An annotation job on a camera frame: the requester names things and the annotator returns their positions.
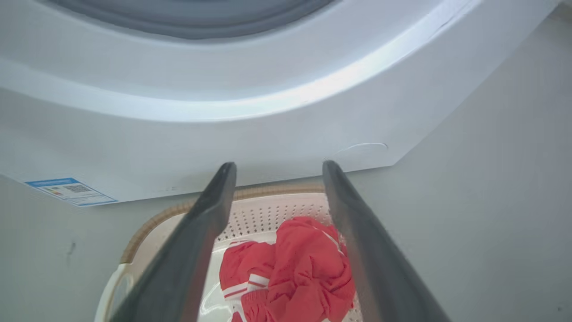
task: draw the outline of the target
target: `white washing machine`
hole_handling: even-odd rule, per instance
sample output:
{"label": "white washing machine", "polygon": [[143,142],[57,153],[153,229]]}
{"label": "white washing machine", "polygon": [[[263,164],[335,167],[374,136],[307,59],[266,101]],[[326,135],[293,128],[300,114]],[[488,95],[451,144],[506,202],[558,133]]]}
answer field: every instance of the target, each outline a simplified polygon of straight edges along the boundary
{"label": "white washing machine", "polygon": [[89,206],[391,166],[557,3],[3,0],[0,173]]}

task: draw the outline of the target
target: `qr code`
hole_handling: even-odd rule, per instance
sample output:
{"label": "qr code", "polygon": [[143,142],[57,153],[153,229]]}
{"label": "qr code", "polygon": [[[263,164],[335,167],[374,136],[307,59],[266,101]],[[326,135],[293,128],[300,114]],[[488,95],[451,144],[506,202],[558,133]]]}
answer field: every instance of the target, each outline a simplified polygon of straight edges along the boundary
{"label": "qr code", "polygon": [[86,186],[84,186],[82,184],[77,184],[75,186],[64,186],[64,188],[68,189],[69,191],[71,191],[73,193],[84,193],[87,191],[91,191],[90,188],[87,188]]}

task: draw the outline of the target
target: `white laundry basket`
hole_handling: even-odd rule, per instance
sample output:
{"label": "white laundry basket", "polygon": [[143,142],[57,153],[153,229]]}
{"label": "white laundry basket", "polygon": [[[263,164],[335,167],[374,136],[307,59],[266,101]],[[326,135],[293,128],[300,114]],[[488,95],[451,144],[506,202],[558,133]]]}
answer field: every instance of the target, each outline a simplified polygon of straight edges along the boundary
{"label": "white laundry basket", "polygon": [[[97,307],[95,322],[107,322],[134,283],[194,202],[174,206],[147,221],[131,238],[117,270],[109,279]],[[323,186],[268,186],[235,192],[227,228],[216,238],[199,308],[198,322],[230,322],[232,308],[220,289],[219,270],[233,240],[275,242],[286,220],[309,216],[331,225]],[[361,322],[358,297],[344,322]]]}

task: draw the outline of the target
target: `clothes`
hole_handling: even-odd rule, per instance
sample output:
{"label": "clothes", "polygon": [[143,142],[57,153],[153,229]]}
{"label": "clothes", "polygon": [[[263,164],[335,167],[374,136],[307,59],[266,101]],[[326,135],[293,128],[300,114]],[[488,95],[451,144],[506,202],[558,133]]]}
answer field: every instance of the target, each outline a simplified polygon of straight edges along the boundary
{"label": "clothes", "polygon": [[224,253],[219,279],[226,301],[232,306],[232,322],[244,322],[241,297],[251,291],[266,288],[274,269],[275,246],[254,241],[231,243]]}
{"label": "clothes", "polygon": [[[251,288],[241,293],[243,320],[321,322],[327,318],[331,322],[341,322],[352,308],[355,287],[349,259],[344,250],[340,250],[333,226],[324,226],[312,218],[297,217],[282,223],[276,236],[275,254],[265,260],[268,264],[265,267],[273,267],[268,287]],[[247,258],[248,249],[253,245],[243,249],[237,247],[229,248],[227,252],[240,261]],[[240,270],[237,269],[237,275],[243,276],[235,278],[233,283],[244,280],[245,273],[239,273]]]}

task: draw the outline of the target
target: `scratch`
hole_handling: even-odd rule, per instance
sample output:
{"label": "scratch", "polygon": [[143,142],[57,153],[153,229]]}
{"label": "scratch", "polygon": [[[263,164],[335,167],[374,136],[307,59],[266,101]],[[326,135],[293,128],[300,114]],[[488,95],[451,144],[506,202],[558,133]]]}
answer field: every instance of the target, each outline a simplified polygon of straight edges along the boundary
{"label": "scratch", "polygon": [[72,254],[74,252],[74,250],[76,249],[76,242],[72,241],[71,245],[70,245],[70,250],[67,251],[66,253],[66,264],[67,267],[70,266],[71,261],[72,261]]}
{"label": "scratch", "polygon": [[467,12],[469,12],[473,7],[475,7],[476,5],[480,4],[481,0],[468,0],[465,3],[463,3],[461,5],[461,7],[459,7],[457,9],[457,11],[451,15],[451,17],[449,17],[449,19],[447,19],[447,21],[445,21],[444,23],[442,23],[437,30],[435,30],[435,32],[433,32],[433,34],[429,37],[429,39],[434,38],[437,34],[439,34],[448,24],[450,24],[452,21],[457,20],[460,16],[465,15]]}

